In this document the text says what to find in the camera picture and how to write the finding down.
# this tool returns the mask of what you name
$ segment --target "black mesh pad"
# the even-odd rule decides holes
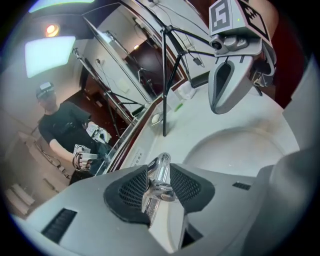
[[[170,184],[186,214],[201,211],[215,195],[211,182],[174,163],[170,164]]]
[[[142,199],[148,189],[147,165],[111,183],[104,191],[104,202],[121,220],[150,225],[142,212]]]

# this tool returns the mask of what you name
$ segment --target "sink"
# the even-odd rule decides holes
[[[241,176],[257,176],[262,167],[274,165],[285,154],[265,131],[233,128],[214,133],[192,148],[186,165]]]

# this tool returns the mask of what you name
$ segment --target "faucet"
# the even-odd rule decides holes
[[[171,185],[165,182],[170,170],[170,161],[171,157],[168,153],[161,153],[148,164],[148,189],[144,193],[146,197],[167,202],[176,200],[176,194]]]
[[[170,170],[170,161],[171,157],[168,153],[161,153],[147,167],[148,189],[143,197],[148,198],[144,213],[150,219],[150,226],[155,219],[160,202],[174,202],[177,199],[171,185],[165,182]]]

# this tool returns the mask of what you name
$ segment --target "hand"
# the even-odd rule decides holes
[[[92,160],[89,160],[86,162],[86,164],[83,162],[82,160],[82,155],[81,154],[76,154],[72,160],[72,164],[73,166],[77,169],[77,170],[89,170],[91,167]]]

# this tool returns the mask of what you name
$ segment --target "man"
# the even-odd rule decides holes
[[[78,177],[76,180],[95,175],[104,161],[103,156],[109,154],[112,148],[108,144],[96,142],[87,133],[88,125],[94,124],[90,121],[91,115],[71,102],[63,102],[58,105],[54,86],[50,82],[37,88],[36,98],[40,106],[44,108],[44,116],[40,120],[38,128],[53,152],[71,162],[78,171],[81,171],[78,173],[76,171],[75,176],[82,177]],[[76,144],[91,149],[90,153],[98,154],[98,159],[85,166],[80,155],[74,157],[73,152]],[[109,154],[108,160],[113,155],[114,151]],[[83,171],[88,168],[90,174]]]

